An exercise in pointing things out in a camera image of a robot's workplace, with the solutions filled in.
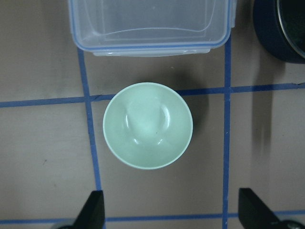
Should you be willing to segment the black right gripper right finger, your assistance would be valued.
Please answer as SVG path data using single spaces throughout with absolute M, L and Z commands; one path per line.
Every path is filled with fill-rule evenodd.
M 278 229 L 280 219 L 250 189 L 239 188 L 238 219 L 244 229 Z

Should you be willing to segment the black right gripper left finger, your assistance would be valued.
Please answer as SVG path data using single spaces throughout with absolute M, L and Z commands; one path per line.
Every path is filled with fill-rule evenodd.
M 72 225 L 73 229 L 102 229 L 105 223 L 102 190 L 92 191 Z

